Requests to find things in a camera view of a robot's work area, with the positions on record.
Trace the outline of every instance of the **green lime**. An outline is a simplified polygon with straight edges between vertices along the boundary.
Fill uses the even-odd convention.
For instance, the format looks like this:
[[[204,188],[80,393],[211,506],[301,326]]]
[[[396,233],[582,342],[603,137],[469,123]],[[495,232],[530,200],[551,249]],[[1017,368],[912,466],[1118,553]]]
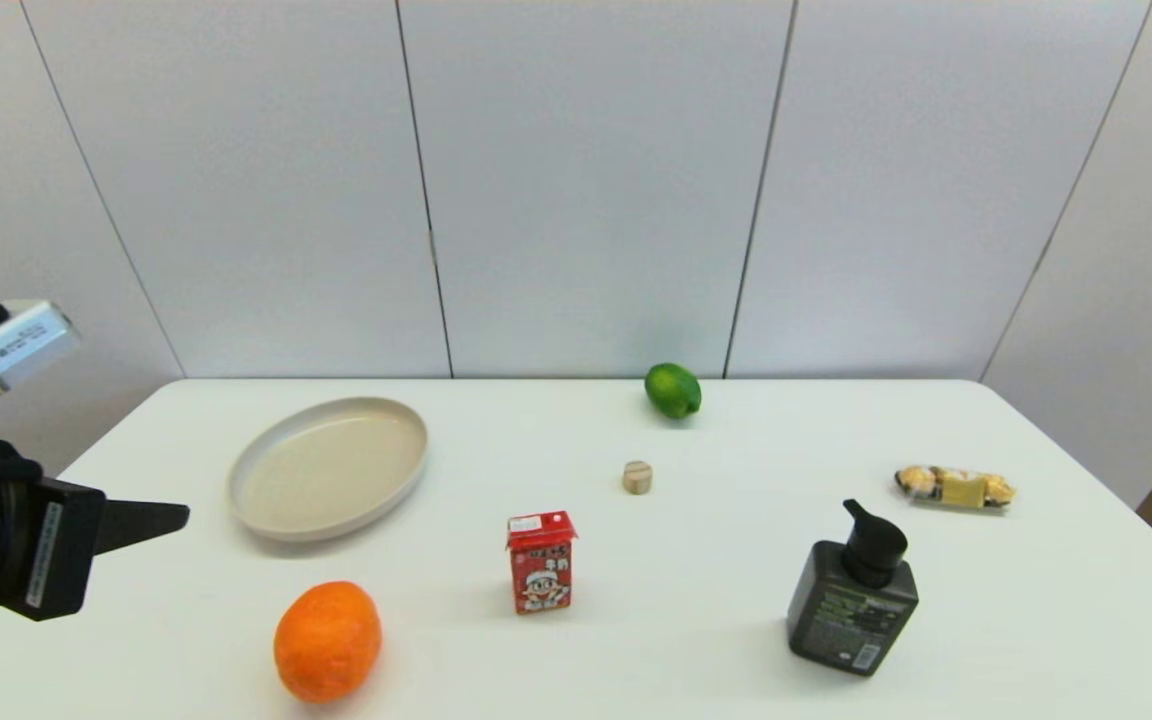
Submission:
[[[662,363],[647,371],[643,379],[652,406],[667,418],[685,418],[700,410],[700,384],[691,370],[673,363]]]

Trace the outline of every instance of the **orange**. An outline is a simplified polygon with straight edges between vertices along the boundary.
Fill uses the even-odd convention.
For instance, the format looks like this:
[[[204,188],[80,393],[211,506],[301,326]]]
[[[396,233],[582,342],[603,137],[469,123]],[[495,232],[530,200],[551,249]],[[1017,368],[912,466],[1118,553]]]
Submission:
[[[274,632],[278,676],[303,702],[333,702],[356,691],[379,653],[376,602],[349,582],[310,588]]]

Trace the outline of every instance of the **packaged snack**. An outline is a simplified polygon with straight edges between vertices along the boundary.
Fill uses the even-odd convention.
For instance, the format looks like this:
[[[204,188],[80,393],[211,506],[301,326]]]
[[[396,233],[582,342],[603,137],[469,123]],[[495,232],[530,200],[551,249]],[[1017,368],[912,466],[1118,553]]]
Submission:
[[[937,465],[910,465],[896,473],[896,484],[915,500],[954,507],[1006,507],[1016,497],[1002,475],[977,473]]]
[[[518,615],[571,605],[573,538],[567,511],[541,511],[509,518],[509,568],[513,608]]]

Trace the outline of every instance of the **beige plate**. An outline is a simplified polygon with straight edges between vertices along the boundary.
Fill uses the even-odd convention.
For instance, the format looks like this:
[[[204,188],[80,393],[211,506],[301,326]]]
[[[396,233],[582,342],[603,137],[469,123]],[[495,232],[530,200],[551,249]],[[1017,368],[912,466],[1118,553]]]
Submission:
[[[229,507],[253,533],[319,541],[374,523],[416,487],[429,433],[411,407],[344,397],[265,430],[234,462]]]

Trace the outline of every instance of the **cartoon character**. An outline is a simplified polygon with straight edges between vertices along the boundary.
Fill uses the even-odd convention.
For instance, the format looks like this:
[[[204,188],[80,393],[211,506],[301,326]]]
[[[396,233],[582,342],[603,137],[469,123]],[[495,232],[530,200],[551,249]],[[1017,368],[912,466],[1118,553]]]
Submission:
[[[553,570],[536,570],[526,576],[526,588],[522,594],[526,598],[524,611],[545,611],[558,607],[571,589],[558,583],[558,573]]]

